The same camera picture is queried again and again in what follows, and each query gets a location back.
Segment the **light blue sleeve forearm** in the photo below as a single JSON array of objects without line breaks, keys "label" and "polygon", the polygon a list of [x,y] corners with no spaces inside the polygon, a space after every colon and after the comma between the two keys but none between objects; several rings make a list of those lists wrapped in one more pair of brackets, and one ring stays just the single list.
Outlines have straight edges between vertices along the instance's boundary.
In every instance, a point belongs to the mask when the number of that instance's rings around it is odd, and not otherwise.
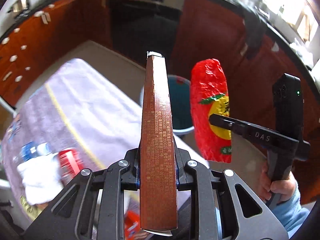
[{"label": "light blue sleeve forearm", "polygon": [[291,237],[307,219],[310,211],[300,204],[300,191],[296,183],[293,196],[271,210]]}]

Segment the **person's right hand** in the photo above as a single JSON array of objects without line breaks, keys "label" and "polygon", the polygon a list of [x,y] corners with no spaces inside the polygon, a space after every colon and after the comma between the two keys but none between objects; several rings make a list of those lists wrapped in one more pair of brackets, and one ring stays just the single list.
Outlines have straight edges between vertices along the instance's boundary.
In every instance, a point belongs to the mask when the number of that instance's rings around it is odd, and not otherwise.
[{"label": "person's right hand", "polygon": [[262,166],[262,171],[259,179],[258,186],[258,196],[263,201],[266,202],[270,200],[272,194],[280,194],[280,203],[289,200],[297,188],[297,181],[294,178],[292,172],[290,172],[289,177],[284,180],[271,181],[267,175],[268,164],[265,162]]}]

